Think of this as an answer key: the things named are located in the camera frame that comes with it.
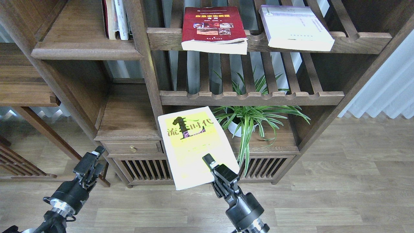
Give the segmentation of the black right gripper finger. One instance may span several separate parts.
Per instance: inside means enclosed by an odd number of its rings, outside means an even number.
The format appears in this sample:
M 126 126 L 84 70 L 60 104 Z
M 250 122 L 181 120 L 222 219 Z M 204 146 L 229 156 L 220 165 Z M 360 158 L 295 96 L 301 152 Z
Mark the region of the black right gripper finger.
M 224 200 L 229 205 L 229 208 L 233 207 L 237 203 L 238 195 L 238 177 L 228 180 L 223 180 L 220 177 L 215 177 L 215 180 L 212 182 L 213 189 L 218 198 L 223 197 Z
M 210 154 L 203 156 L 202 159 L 205 162 L 205 164 L 210 168 L 210 171 L 213 174 L 214 180 L 215 180 L 215 177 L 220 177 L 221 179 L 223 180 L 226 179 L 229 182 L 232 179 L 235 179 L 236 177 L 238 177 L 238 181 L 239 181 L 240 177 L 238 174 L 236 174 L 234 171 L 228 168 L 225 164 L 219 165 Z

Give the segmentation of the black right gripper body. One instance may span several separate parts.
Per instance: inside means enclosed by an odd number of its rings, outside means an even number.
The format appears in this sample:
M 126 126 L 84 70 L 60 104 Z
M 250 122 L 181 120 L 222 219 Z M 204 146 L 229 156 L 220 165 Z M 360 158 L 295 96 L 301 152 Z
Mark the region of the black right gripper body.
M 254 220 L 260 218 L 261 205 L 249 192 L 237 196 L 236 204 L 226 210 L 226 215 L 235 228 L 248 228 Z

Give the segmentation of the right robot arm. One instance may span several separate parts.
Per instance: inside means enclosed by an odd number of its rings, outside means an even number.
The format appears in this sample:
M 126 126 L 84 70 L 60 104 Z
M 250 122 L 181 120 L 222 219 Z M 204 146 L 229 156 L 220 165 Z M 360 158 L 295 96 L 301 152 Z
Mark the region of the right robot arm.
M 269 226 L 260 218 L 264 209 L 252 193 L 244 194 L 238 186 L 239 175 L 225 164 L 219 165 L 210 154 L 203 161 L 213 174 L 211 182 L 218 198 L 223 198 L 229 208 L 226 215 L 235 227 L 234 233 L 267 233 Z

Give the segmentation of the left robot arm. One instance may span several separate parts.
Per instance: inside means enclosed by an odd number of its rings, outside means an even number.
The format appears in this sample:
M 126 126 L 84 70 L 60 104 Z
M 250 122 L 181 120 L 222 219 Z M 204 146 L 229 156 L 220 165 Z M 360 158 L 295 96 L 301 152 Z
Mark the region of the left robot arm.
M 98 163 L 100 156 L 105 152 L 105 147 L 98 146 L 94 151 L 87 152 L 75 166 L 76 174 L 73 180 L 64 181 L 50 197 L 44 197 L 43 201 L 52 205 L 47 211 L 44 221 L 39 227 L 24 230 L 24 233 L 65 233 L 67 218 L 76 221 L 77 215 L 83 208 L 89 193 L 95 187 L 99 174 L 104 165 Z

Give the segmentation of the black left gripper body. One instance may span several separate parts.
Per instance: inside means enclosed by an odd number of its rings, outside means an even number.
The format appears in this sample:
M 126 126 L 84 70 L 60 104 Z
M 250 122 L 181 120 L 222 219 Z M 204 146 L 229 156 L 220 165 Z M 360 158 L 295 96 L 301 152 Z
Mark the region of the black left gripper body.
M 77 215 L 88 198 L 89 192 L 78 181 L 66 181 L 51 196 L 51 204 L 65 202 L 74 210 L 74 215 Z

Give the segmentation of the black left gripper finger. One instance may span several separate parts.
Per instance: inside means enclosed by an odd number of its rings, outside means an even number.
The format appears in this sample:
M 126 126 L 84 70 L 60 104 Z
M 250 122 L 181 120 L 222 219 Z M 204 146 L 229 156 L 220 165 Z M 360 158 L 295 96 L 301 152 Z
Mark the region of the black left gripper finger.
M 99 174 L 104 169 L 104 165 L 97 163 L 94 167 L 91 167 L 85 175 L 85 189 L 93 189 L 96 185 Z
M 93 152 L 87 152 L 81 161 L 74 167 L 73 172 L 76 174 L 76 178 L 81 182 L 85 181 L 85 175 L 91 167 L 94 167 L 105 152 L 105 148 L 98 146 Z

